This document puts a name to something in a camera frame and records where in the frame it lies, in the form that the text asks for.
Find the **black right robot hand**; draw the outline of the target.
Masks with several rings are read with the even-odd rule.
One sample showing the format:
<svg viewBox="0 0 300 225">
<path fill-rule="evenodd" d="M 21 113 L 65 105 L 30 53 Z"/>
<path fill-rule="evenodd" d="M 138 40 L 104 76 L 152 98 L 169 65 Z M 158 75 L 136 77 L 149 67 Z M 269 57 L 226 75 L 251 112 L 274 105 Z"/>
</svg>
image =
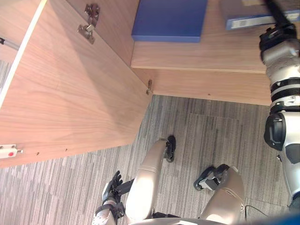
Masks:
<svg viewBox="0 0 300 225">
<path fill-rule="evenodd" d="M 263 0 L 263 2 L 265 4 L 265 6 L 267 7 L 268 11 L 273 16 L 273 18 L 275 20 L 275 24 L 283 26 L 283 25 L 291 23 L 288 20 L 288 18 L 285 16 L 281 7 L 274 0 Z"/>
</svg>

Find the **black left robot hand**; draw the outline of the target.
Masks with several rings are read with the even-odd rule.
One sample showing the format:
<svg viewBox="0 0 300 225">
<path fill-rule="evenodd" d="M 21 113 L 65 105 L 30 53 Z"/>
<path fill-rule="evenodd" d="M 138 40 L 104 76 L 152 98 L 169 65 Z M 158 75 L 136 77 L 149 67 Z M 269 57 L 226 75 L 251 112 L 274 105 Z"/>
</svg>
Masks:
<svg viewBox="0 0 300 225">
<path fill-rule="evenodd" d="M 120 186 L 122 183 L 123 180 L 121 179 L 120 171 L 117 171 L 114 174 L 113 178 L 106 184 L 104 188 L 102 194 L 103 203 L 106 201 L 114 201 L 116 203 L 120 202 L 121 196 L 117 191 L 117 187 Z"/>
</svg>

